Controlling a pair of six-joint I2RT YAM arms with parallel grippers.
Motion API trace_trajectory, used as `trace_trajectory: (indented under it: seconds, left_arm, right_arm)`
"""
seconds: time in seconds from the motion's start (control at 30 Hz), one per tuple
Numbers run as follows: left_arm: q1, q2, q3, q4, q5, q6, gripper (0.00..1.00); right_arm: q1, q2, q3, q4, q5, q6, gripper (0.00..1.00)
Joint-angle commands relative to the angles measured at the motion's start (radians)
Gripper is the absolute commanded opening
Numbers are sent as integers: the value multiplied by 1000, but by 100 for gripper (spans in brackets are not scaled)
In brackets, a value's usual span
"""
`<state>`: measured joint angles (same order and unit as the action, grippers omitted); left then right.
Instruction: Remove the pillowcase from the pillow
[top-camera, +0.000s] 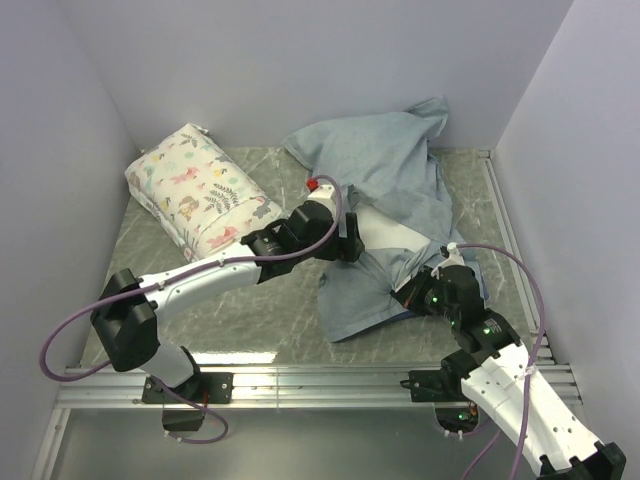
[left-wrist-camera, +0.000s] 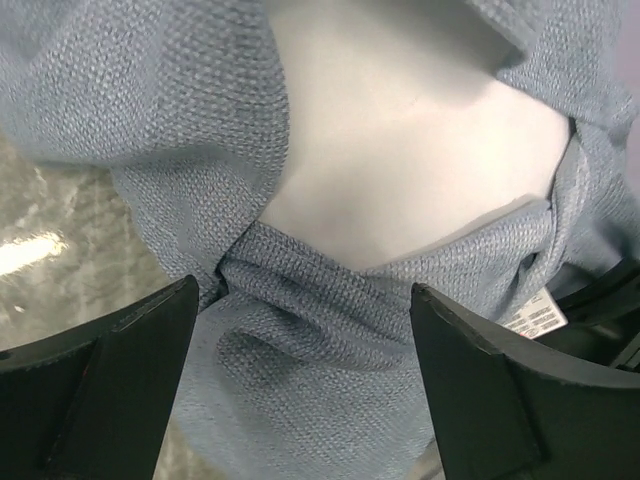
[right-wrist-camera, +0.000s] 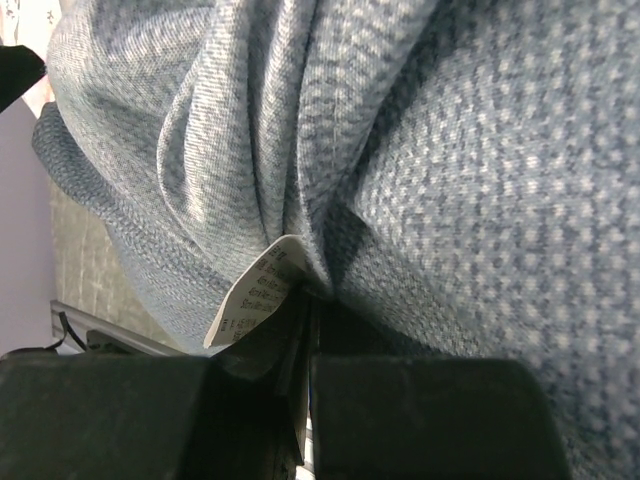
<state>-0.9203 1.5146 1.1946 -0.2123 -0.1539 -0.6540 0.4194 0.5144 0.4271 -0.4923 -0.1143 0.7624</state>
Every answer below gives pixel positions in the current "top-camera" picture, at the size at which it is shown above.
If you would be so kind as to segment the blue fish print pillowcase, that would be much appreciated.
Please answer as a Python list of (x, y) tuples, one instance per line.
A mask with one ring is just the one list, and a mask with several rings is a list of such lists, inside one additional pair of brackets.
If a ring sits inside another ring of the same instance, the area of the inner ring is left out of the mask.
[(462, 243), (453, 225), (453, 203), (429, 144), (446, 126), (449, 108), (435, 97), (404, 111), (325, 120), (286, 137), (284, 148), (312, 175), (340, 186), (343, 208), (373, 206), (428, 237), (416, 252), (365, 251), (354, 263), (335, 261), (320, 277), (321, 329), (332, 343), (406, 316), (392, 296), (428, 266), (441, 262), (440, 248)]

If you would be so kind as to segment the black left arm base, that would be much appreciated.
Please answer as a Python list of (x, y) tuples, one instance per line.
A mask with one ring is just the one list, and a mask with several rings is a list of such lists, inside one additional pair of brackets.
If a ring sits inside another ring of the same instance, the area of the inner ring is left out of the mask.
[(231, 372), (205, 372), (179, 387), (165, 388), (161, 381), (149, 377), (141, 403), (162, 408), (162, 426), (169, 434), (197, 433), (204, 425), (207, 410), (231, 402), (233, 380)]

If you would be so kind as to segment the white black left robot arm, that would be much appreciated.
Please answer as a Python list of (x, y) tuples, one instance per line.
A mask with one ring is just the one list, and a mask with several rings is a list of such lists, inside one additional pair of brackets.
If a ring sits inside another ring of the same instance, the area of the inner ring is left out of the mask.
[(137, 277), (113, 274), (91, 314), (109, 362), (117, 372), (141, 369), (161, 380), (179, 402), (201, 390), (190, 352), (161, 338), (165, 319), (214, 296), (287, 275), (310, 258), (354, 262), (364, 251), (356, 213), (333, 213), (305, 201), (290, 217), (271, 222), (201, 261)]

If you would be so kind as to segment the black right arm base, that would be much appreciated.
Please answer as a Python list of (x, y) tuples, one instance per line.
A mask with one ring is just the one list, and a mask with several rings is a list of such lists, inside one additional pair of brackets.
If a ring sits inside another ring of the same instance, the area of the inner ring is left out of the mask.
[(435, 421), (445, 434), (466, 436), (480, 426), (478, 407), (462, 393), (456, 377), (445, 368), (411, 370), (400, 386), (409, 391), (412, 403), (429, 403)]

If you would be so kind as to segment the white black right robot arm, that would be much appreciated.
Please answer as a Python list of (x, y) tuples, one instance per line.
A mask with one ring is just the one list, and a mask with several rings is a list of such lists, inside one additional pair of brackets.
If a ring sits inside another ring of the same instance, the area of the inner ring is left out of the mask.
[(422, 268), (392, 297), (406, 310), (449, 321), (459, 346), (438, 370), (412, 370), (402, 386), (419, 402), (476, 404), (520, 449), (540, 479), (619, 479), (626, 457), (564, 403), (511, 324), (486, 307), (473, 270)]

